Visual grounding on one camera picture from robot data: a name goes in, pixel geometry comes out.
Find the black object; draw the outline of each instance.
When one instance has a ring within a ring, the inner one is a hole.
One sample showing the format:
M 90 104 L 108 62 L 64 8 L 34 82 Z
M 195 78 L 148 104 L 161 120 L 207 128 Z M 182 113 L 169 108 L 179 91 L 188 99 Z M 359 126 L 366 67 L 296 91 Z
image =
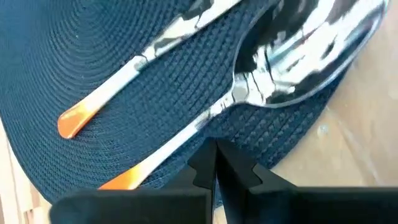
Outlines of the black object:
M 143 70 L 76 138 L 62 139 L 60 114 L 193 2 L 0 0 L 0 116 L 19 164 L 49 202 L 96 189 L 128 170 L 224 95 L 240 38 L 275 0 L 242 1 Z M 288 108 L 232 108 L 144 185 L 167 183 L 208 136 L 234 141 L 266 168 L 273 167 L 315 122 L 337 84 Z
M 397 223 L 398 189 L 296 187 L 225 140 L 208 139 L 159 190 L 82 192 L 53 224 L 212 223 L 215 177 L 228 223 Z

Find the cutlery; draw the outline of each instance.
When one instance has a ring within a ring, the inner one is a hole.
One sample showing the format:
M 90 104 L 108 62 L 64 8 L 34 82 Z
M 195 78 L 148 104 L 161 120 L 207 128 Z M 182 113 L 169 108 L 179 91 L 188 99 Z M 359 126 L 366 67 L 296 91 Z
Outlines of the cutlery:
M 73 138 L 79 130 L 139 72 L 199 30 L 213 22 L 242 0 L 197 0 L 191 8 L 177 16 L 141 54 L 134 56 L 84 99 L 62 113 L 58 119 L 61 137 Z
M 137 188 L 183 143 L 233 105 L 280 108 L 320 91 L 366 45 L 379 27 L 388 3 L 285 0 L 272 10 L 262 11 L 236 51 L 230 91 L 149 157 L 99 189 Z

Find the woven placemat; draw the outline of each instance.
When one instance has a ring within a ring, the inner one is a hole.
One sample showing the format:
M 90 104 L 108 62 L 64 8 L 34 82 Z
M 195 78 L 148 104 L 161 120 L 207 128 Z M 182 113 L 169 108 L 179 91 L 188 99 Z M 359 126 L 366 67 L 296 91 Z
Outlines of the woven placemat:
M 151 64 L 72 140 L 57 118 L 148 44 L 192 0 L 1 0 L 0 116 L 22 168 L 49 201 L 94 189 L 170 139 L 225 93 L 234 53 L 267 1 L 243 1 Z M 336 82 L 299 105 L 236 106 L 144 185 L 160 187 L 206 136 L 228 138 L 271 168 L 300 140 Z

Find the orange handle tip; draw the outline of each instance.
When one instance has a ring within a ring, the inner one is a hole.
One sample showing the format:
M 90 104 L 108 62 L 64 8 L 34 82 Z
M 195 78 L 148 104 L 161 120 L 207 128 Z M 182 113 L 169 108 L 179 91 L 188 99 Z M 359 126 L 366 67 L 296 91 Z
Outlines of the orange handle tip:
M 142 172 L 138 164 L 105 183 L 99 187 L 99 190 L 134 190 L 142 181 Z
M 81 101 L 74 107 L 66 110 L 58 119 L 58 132 L 61 137 L 71 139 L 95 115 L 96 111 L 88 110 Z

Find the wooden table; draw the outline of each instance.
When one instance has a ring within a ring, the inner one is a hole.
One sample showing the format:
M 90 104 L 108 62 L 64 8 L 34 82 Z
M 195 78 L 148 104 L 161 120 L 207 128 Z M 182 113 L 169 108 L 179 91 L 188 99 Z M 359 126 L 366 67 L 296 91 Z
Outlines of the wooden table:
M 301 186 L 398 185 L 397 15 L 391 1 L 382 27 L 276 174 Z M 0 224 L 47 222 L 50 205 L 19 167 L 3 128 L 0 160 Z M 215 216 L 225 223 L 222 208 Z

